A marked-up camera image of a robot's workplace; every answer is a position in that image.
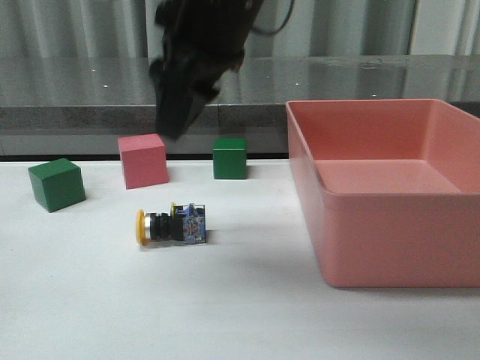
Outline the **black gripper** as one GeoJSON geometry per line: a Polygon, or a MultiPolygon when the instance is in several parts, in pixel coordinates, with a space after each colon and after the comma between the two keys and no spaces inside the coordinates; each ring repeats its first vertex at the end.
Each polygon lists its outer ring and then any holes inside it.
{"type": "Polygon", "coordinates": [[[218,96],[215,83],[238,70],[245,41],[262,1],[162,1],[154,24],[163,29],[163,56],[149,76],[156,97],[155,131],[177,140],[205,105],[218,96]]]}

